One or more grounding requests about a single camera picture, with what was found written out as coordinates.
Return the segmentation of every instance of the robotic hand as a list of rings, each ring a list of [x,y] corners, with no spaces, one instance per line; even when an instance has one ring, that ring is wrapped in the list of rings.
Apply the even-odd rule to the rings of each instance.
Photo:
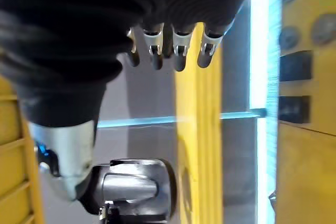
[[[122,69],[117,54],[127,52],[132,66],[140,63],[130,30],[136,25],[154,69],[172,54],[182,71],[195,24],[204,22],[197,63],[207,67],[243,1],[0,1],[0,72],[16,89],[39,166],[59,196],[80,200],[92,214],[102,208],[105,221],[169,219],[176,188],[167,163],[125,159],[92,166],[106,84]],[[172,28],[172,38],[164,38],[163,27]]]

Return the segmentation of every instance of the metal mount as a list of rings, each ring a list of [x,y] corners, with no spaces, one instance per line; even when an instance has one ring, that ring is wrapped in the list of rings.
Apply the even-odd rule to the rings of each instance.
[[[191,32],[190,34],[187,35],[179,35],[175,31],[173,31],[173,47],[174,47],[174,53],[176,55],[179,55],[178,47],[183,47],[182,55],[184,57],[187,56],[192,34],[193,33]]]
[[[220,36],[219,38],[212,38],[207,36],[205,33],[203,33],[202,42],[201,42],[201,53],[206,53],[207,45],[212,45],[211,49],[209,50],[209,55],[214,55],[218,45],[222,42],[224,36]]]
[[[95,166],[93,172],[97,185],[92,197],[101,207],[100,219],[102,215],[107,219],[109,208],[126,224],[167,223],[174,213],[176,182],[165,161],[118,159]]]

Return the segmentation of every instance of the metal bracket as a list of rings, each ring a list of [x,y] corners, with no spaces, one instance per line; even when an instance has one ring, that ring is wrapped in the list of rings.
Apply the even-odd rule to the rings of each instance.
[[[205,33],[203,33],[201,42],[201,53],[204,54],[206,46],[210,44],[213,45],[209,52],[209,55],[212,56],[215,53],[218,45],[222,42],[223,37],[224,35],[220,36],[219,38],[211,38],[207,36]]]
[[[191,32],[188,35],[178,35],[173,31],[173,47],[174,47],[174,53],[178,55],[178,47],[184,47],[183,50],[183,56],[187,56],[189,46],[190,46],[190,41],[191,41],[191,36],[193,33]]]

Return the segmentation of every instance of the metal fingertip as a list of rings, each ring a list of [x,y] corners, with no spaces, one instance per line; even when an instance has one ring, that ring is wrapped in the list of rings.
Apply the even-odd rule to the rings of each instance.
[[[181,72],[184,70],[186,64],[186,56],[175,55],[175,70]]]
[[[209,53],[200,52],[197,58],[197,64],[200,68],[207,68],[211,63],[212,56]]]

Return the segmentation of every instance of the blue light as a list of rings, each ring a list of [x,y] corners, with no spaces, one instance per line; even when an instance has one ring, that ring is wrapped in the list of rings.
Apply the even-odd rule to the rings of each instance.
[[[46,148],[43,145],[39,145],[39,148],[40,148],[42,153],[46,152]]]
[[[255,118],[259,117],[258,113],[254,112],[227,112],[219,115],[220,119],[235,119],[235,118]],[[159,116],[156,118],[132,118],[118,120],[102,120],[98,122],[98,128],[123,127],[134,125],[152,125],[162,123],[176,123],[177,118],[174,116]]]

